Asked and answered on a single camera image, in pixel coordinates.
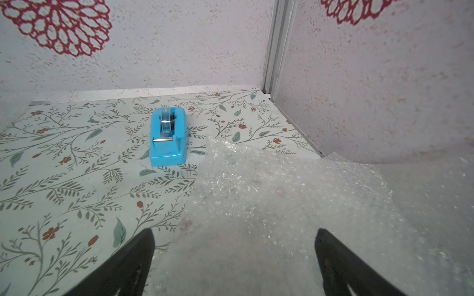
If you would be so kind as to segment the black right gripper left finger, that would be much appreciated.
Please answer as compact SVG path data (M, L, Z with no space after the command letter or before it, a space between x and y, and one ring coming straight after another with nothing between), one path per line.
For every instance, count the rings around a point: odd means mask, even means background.
M67 296L140 296L155 249L153 231L142 230L99 268L66 293Z

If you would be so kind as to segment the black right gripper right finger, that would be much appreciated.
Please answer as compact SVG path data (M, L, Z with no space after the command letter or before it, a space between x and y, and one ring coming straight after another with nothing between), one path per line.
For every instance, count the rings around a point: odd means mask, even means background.
M318 230L314 247L327 296L404 295L328 230Z

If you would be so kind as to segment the clear bubble wrap sheet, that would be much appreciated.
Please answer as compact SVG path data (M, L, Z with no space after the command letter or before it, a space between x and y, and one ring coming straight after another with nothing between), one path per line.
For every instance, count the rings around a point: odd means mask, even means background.
M358 164L209 138L153 296L321 296L326 229L409 296L474 293L474 157Z

